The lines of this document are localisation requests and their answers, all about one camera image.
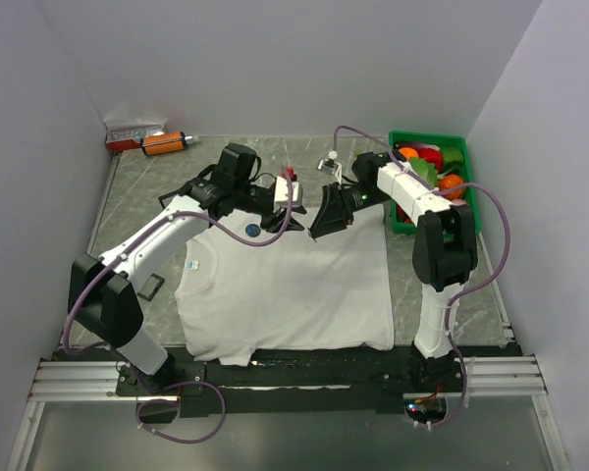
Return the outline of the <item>blue round brooch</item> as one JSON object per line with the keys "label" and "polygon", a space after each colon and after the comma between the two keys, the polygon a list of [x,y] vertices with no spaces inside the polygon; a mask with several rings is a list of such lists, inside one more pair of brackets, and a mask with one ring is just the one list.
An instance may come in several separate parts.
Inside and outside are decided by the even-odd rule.
{"label": "blue round brooch", "polygon": [[248,224],[245,227],[245,233],[249,237],[258,237],[261,234],[261,228],[257,224]]}

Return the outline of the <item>white t-shirt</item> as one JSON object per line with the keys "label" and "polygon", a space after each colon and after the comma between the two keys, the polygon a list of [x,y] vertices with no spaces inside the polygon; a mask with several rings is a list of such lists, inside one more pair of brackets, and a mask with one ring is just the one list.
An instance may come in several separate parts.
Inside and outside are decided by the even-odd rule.
{"label": "white t-shirt", "polygon": [[245,366],[259,349],[315,350],[395,342],[380,205],[346,230],[286,232],[249,247],[212,228],[187,243],[175,298],[187,351]]}

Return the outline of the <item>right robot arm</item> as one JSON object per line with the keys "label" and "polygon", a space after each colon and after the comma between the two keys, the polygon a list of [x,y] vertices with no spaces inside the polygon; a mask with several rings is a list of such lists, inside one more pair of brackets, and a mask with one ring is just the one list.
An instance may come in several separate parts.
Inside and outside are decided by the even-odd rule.
{"label": "right robot arm", "polygon": [[386,201],[400,206],[415,224],[412,267],[422,284],[422,300],[408,371],[411,383],[427,392],[454,362],[458,295],[477,266],[475,221],[470,206],[438,195],[410,162],[398,157],[395,152],[360,154],[353,162],[353,182],[324,185],[310,235],[343,231],[356,212]]}

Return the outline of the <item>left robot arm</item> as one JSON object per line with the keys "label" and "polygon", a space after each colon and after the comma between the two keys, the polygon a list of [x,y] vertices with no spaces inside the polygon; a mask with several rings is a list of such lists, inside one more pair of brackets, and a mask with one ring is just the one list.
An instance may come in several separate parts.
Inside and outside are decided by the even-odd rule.
{"label": "left robot arm", "polygon": [[256,180],[262,160],[251,148],[230,143],[217,163],[207,166],[180,188],[164,194],[162,211],[134,235],[98,257],[79,255],[71,269],[68,317],[61,345],[69,355],[74,323],[95,334],[102,344],[139,371],[139,382],[154,394],[175,381],[175,359],[144,326],[138,294],[155,271],[188,241],[216,228],[246,245],[222,219],[239,210],[260,218],[261,230],[274,243],[302,226],[302,189],[293,168],[283,167],[270,186]]}

